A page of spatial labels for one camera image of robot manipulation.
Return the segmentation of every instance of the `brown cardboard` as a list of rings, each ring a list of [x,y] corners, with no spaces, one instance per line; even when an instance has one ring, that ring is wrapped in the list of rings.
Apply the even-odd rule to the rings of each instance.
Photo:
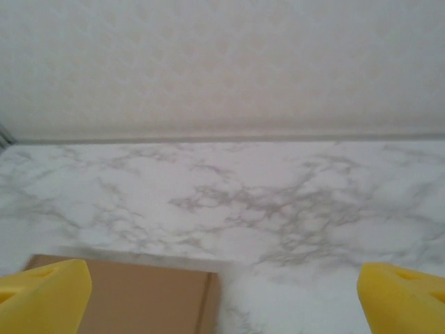
[[[34,255],[25,269],[68,260]],[[87,260],[92,294],[78,334],[211,334],[220,299],[218,275]]]

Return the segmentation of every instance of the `white marble surface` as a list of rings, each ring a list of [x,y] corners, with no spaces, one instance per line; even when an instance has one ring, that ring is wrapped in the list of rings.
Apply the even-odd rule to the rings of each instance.
[[[221,272],[220,333],[362,334],[365,261],[445,276],[445,143],[15,146],[0,272],[34,252]]]

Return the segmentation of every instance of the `gray marble veining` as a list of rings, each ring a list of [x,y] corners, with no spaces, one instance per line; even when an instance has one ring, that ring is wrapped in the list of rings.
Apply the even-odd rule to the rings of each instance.
[[[221,333],[369,333],[360,266],[445,276],[445,145],[15,146],[0,272],[32,252],[219,270]]]

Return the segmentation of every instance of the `yellow foam pad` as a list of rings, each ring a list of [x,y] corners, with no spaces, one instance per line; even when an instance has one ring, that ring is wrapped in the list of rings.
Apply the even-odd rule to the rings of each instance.
[[[91,285],[83,260],[0,277],[0,333],[75,334]]]
[[[445,333],[445,278],[366,263],[357,291],[373,334]]]

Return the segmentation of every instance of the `textured wallpaper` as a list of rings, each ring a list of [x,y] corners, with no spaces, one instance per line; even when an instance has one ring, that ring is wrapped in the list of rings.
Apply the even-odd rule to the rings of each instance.
[[[18,139],[445,130],[444,0],[0,0]]]

